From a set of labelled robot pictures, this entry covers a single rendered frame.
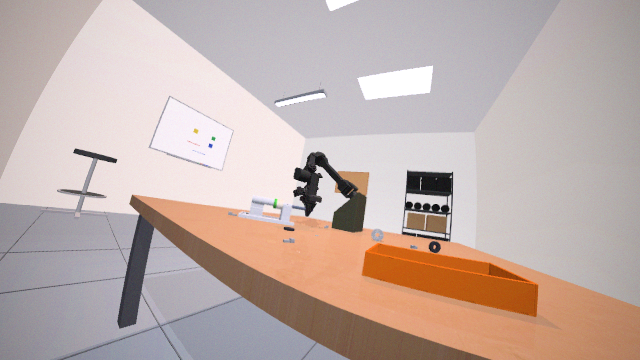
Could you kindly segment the orange open tray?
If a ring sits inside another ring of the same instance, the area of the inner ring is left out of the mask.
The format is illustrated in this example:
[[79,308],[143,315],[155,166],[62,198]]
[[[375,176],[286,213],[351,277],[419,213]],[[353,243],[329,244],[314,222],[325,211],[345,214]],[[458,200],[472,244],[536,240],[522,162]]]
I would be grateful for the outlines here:
[[519,314],[537,316],[538,284],[492,263],[377,243],[362,276]]

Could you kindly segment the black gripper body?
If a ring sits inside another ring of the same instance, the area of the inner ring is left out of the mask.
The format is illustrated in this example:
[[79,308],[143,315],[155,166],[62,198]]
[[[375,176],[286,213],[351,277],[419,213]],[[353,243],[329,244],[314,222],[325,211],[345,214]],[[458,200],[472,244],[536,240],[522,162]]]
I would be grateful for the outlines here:
[[306,184],[307,190],[308,190],[308,195],[304,194],[304,196],[301,196],[299,201],[307,201],[307,202],[312,202],[312,203],[321,203],[322,202],[322,198],[321,196],[317,196],[317,190],[319,190],[318,185],[315,184]]

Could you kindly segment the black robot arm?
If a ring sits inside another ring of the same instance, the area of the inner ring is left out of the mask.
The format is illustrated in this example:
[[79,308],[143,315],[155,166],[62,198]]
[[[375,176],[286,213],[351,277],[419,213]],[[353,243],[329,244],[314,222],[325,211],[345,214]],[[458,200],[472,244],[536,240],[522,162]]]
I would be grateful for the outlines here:
[[[358,187],[356,187],[353,183],[349,182],[348,180],[343,179],[328,163],[328,159],[326,155],[319,151],[315,153],[312,152],[309,154],[309,156],[307,157],[306,166],[303,169],[298,167],[294,169],[295,172],[294,172],[293,178],[295,180],[298,180],[304,183],[307,182],[307,184],[318,185],[319,178],[323,178],[323,176],[321,175],[321,173],[314,173],[317,170],[316,165],[319,167],[323,167],[324,170],[334,179],[334,181],[338,184],[337,188],[340,190],[340,192],[344,195],[345,198],[351,199],[357,194],[357,191],[359,190]],[[348,193],[350,194],[348,195]],[[297,197],[300,195],[304,196],[304,194],[308,195],[308,190],[306,185],[304,186],[304,188],[301,188],[301,186],[297,187],[296,190],[293,190],[293,194],[294,194],[294,197]]]

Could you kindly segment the black ring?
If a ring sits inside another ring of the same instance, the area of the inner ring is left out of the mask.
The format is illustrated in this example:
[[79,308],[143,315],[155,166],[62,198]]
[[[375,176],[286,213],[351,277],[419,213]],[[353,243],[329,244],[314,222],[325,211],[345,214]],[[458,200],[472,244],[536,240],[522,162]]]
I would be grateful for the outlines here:
[[[436,249],[433,248],[433,246],[436,245]],[[440,243],[439,242],[435,242],[432,241],[430,242],[429,246],[428,246],[429,250],[434,252],[434,253],[438,253],[441,249]]]

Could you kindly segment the grey flat washer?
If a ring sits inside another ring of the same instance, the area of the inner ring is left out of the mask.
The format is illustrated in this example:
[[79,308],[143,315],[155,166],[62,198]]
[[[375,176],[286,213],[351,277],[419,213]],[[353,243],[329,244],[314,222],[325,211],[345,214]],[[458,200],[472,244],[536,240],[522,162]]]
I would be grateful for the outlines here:
[[[377,236],[376,236],[376,233],[379,233],[379,234],[380,234],[380,236],[379,236],[379,237],[377,237]],[[382,231],[381,229],[379,229],[379,228],[375,228],[375,229],[373,229],[373,230],[372,230],[372,232],[371,232],[371,237],[372,237],[372,239],[373,239],[374,241],[380,241],[380,240],[382,240],[382,239],[383,239],[383,237],[384,237],[384,235],[383,235],[383,231]]]

